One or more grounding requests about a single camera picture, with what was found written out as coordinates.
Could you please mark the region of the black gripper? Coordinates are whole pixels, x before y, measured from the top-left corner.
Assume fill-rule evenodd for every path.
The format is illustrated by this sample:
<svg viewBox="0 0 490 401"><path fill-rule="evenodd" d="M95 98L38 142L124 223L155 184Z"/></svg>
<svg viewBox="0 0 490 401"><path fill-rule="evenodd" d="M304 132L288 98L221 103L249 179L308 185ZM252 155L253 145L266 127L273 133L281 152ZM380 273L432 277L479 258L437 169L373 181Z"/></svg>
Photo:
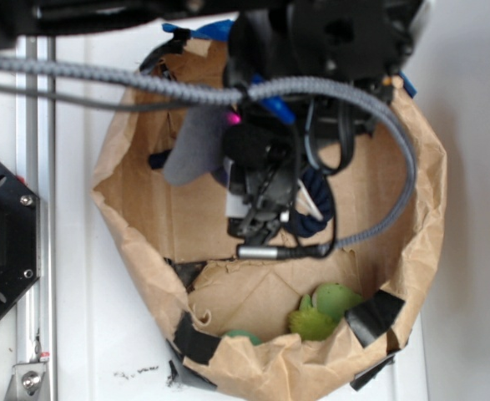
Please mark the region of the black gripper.
<svg viewBox="0 0 490 401"><path fill-rule="evenodd" d="M240 122L224 133L230 162L228 194L245 208L228 232L247 246L266 246L280 231L297 241L336 227L336 201L328 182L352 162L356 137L369 129L347 102L311 99L276 109L238 109Z"/></svg>

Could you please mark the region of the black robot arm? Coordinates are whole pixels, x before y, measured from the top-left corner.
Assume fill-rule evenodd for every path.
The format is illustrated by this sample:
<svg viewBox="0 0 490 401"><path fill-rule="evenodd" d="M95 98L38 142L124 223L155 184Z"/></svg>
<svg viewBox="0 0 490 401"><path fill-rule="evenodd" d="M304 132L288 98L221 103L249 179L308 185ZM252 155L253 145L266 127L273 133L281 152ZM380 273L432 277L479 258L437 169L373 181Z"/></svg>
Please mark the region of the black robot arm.
<svg viewBox="0 0 490 401"><path fill-rule="evenodd" d="M415 189L417 162L398 118L389 110L386 78L412 53L420 1L0 1L0 71L117 84L166 97L162 109L192 105L240 108L242 121L225 131L226 157L243 175L245 216L230 222L238 256L323 257L333 249L382 233L404 211ZM167 21L236 13L230 25L222 89L181 84L152 75L154 50L136 73L53 61L7 58L22 36L104 33ZM293 211L298 173L338 171L319 156L324 116L334 112L333 138L346 168L356 135L384 124L406 162L402 192L386 216L362 232L327 244L271 246L280 214Z"/></svg>

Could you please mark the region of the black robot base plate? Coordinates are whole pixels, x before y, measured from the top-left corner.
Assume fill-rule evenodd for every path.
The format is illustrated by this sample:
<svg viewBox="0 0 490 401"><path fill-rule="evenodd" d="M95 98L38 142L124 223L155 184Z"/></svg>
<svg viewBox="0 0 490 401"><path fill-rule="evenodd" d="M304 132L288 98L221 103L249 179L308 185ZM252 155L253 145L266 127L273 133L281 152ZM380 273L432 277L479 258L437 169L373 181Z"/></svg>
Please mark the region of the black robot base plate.
<svg viewBox="0 0 490 401"><path fill-rule="evenodd" d="M0 321L38 279L38 206L0 162Z"/></svg>

